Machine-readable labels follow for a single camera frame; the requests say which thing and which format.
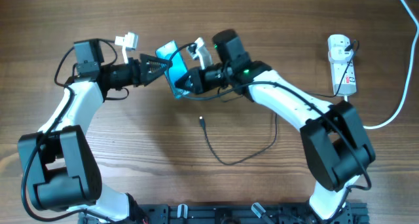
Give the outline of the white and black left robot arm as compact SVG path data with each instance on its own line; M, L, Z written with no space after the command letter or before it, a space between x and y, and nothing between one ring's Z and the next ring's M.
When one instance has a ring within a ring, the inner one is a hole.
M103 39L73 44L76 55L72 74L62 84L64 96L49 120L18 141L23 170L21 199L33 219L47 222L42 211L56 213L56 220L80 215L99 223L148 223L148 215L128 193L103 184L98 164L86 140L96 111L108 91L146 86L165 74L170 59L141 54L105 63Z

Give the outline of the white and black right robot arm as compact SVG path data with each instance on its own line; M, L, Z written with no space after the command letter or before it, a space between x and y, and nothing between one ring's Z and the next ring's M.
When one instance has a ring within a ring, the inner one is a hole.
M252 60L233 29L213 36L219 63L214 63L205 42L198 38L184 45L200 65L174 82L180 95L206 101L204 93L217 87L263 105L286 120L301 135L310 172L316 180L308 203L315 217L334 221L343 211L349 193L372 187L367 173L376 154L355 107L319 100L287 82L268 64Z

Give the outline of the blue Galaxy smartphone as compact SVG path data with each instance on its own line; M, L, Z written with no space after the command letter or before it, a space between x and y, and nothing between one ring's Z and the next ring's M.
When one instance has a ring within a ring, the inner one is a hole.
M181 50L189 47L190 45L191 44L189 43L182 47L178 47L177 43L173 40L155 50L155 54L158 58L172 61L171 67L165 71L165 77L173 93L173 96L176 99L189 94L189 91L187 90L176 88L175 82L184 76L184 74L186 74L188 71L181 55Z

